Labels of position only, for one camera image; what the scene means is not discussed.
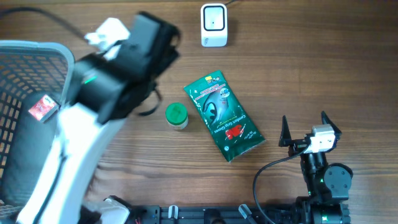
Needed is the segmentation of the green lid jar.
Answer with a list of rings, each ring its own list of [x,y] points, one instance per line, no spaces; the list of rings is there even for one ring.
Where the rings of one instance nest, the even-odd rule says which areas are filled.
[[[165,118],[174,130],[182,130],[188,124],[188,111],[182,103],[171,103],[165,110]]]

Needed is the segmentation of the red white small packet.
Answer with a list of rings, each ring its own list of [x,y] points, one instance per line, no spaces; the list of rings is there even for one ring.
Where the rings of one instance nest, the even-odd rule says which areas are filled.
[[[51,96],[44,95],[28,112],[41,123],[48,120],[59,108],[59,104]]]

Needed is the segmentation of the green 3M gloves pack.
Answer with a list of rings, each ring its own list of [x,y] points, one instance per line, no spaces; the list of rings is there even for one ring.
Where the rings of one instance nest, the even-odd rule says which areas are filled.
[[[183,89],[226,161],[231,162],[266,141],[220,70]]]

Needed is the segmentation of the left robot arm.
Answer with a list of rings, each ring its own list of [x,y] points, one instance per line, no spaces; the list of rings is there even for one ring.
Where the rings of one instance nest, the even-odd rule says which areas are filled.
[[[104,150],[178,58],[181,33],[141,11],[130,28],[108,18],[85,39],[97,52],[74,64],[52,147],[18,223],[79,222]]]

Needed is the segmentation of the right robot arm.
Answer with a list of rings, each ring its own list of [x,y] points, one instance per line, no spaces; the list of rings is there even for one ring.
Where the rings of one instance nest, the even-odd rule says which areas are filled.
[[[342,132],[324,111],[321,118],[322,124],[313,126],[302,139],[293,139],[287,118],[282,117],[279,146],[288,147],[290,157],[299,156],[308,191],[292,205],[292,223],[349,224],[344,202],[349,199],[353,171],[342,163],[328,163],[326,154],[336,148]]]

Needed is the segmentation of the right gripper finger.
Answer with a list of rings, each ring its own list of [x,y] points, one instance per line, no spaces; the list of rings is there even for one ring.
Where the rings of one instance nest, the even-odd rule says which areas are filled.
[[[323,124],[329,124],[332,127],[336,137],[340,137],[342,135],[341,130],[331,121],[331,119],[327,116],[325,111],[321,112],[321,118]]]
[[[290,129],[287,122],[286,115],[282,117],[282,128],[279,138],[279,147],[287,147],[292,145],[292,137],[290,135]]]

